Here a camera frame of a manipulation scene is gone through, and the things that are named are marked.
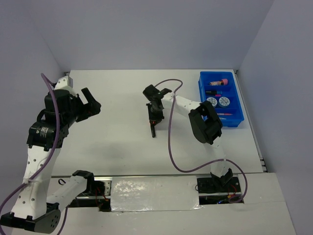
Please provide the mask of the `orange black highlighter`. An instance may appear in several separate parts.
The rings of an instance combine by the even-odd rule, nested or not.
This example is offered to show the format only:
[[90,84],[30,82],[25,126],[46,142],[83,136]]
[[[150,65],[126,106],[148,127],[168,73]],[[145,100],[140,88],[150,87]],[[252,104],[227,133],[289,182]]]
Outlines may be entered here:
[[156,137],[155,125],[156,125],[156,121],[151,120],[150,121],[150,128],[151,128],[152,138]]

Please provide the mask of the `blue black highlighter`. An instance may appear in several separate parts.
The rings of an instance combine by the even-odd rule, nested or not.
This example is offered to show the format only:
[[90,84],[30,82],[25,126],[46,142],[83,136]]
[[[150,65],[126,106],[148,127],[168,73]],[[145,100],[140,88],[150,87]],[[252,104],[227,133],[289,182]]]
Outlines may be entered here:
[[222,94],[221,91],[206,91],[205,93],[207,95],[219,95],[219,94]]

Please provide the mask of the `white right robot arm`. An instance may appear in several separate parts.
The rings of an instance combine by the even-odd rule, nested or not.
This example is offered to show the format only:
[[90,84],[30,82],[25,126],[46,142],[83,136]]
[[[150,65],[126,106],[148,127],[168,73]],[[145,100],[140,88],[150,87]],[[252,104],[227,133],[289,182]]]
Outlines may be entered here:
[[[233,173],[226,166],[228,160],[225,159],[220,145],[223,125],[213,105],[209,101],[196,102],[189,100],[176,95],[176,91],[168,88],[158,90],[154,85],[146,87],[143,90],[143,95],[149,101],[146,106],[153,138],[156,137],[155,126],[164,119],[163,110],[170,109],[167,143],[169,157],[174,168],[181,173],[191,173],[210,165],[213,188],[217,191],[226,190],[230,185]],[[183,170],[178,167],[174,161],[171,149],[171,125],[174,112],[189,119],[193,136],[198,142],[203,144],[212,160],[190,170]]]

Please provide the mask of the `blue round tub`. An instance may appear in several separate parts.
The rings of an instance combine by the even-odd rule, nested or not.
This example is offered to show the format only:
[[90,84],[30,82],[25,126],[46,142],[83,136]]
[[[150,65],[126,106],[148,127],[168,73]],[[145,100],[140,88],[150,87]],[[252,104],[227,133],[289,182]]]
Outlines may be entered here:
[[230,105],[231,101],[228,97],[221,96],[218,100],[218,105],[221,108],[227,108]]
[[210,102],[214,108],[218,105],[218,101],[215,97],[208,97],[206,100]]

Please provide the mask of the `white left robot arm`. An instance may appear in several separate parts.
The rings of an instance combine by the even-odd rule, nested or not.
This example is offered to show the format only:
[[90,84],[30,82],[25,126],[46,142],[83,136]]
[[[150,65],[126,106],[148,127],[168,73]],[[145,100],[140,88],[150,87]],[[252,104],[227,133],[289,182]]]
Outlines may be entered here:
[[52,170],[69,128],[101,111],[101,104],[88,88],[83,88],[82,93],[86,104],[79,95],[66,89],[55,89],[46,95],[45,108],[29,128],[23,183],[13,191],[18,198],[12,210],[0,217],[1,227],[50,234],[57,228],[62,211],[79,194],[91,195],[96,191],[94,174],[77,170],[59,190],[47,194]]

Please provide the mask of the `pink tube of pins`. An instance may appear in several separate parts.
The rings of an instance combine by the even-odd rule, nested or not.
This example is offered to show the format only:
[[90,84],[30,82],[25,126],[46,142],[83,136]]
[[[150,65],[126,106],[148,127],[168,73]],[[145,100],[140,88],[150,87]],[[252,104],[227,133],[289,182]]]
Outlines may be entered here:
[[224,78],[219,81],[211,81],[208,83],[209,86],[226,86],[228,85],[228,79]]

